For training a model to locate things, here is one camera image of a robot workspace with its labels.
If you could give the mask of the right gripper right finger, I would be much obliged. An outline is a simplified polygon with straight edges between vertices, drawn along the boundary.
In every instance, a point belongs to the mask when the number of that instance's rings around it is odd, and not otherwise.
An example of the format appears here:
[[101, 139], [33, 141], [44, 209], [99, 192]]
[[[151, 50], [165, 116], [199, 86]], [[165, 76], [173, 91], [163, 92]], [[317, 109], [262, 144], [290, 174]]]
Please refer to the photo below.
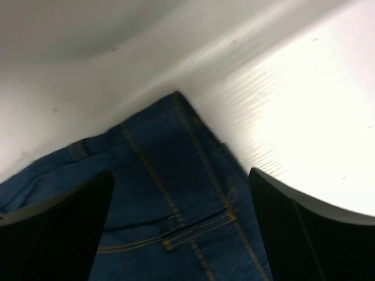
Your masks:
[[374, 217], [253, 168], [248, 176], [274, 280], [374, 280]]

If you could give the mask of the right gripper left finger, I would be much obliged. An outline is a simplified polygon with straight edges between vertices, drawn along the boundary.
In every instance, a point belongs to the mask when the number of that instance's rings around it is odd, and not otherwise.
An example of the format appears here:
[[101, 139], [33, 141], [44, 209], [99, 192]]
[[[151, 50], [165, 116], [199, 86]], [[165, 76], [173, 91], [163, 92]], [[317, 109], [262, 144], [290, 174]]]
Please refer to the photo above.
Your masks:
[[110, 208], [108, 170], [1, 215], [1, 280], [88, 280]]

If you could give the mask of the dark blue denim trousers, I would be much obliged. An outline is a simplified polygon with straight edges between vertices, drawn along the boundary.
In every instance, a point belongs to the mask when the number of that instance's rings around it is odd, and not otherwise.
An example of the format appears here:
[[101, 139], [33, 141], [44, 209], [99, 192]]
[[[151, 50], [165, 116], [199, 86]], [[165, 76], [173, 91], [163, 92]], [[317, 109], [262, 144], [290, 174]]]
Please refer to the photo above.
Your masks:
[[247, 175], [175, 92], [1, 184], [1, 212], [109, 170], [91, 280], [271, 280]]

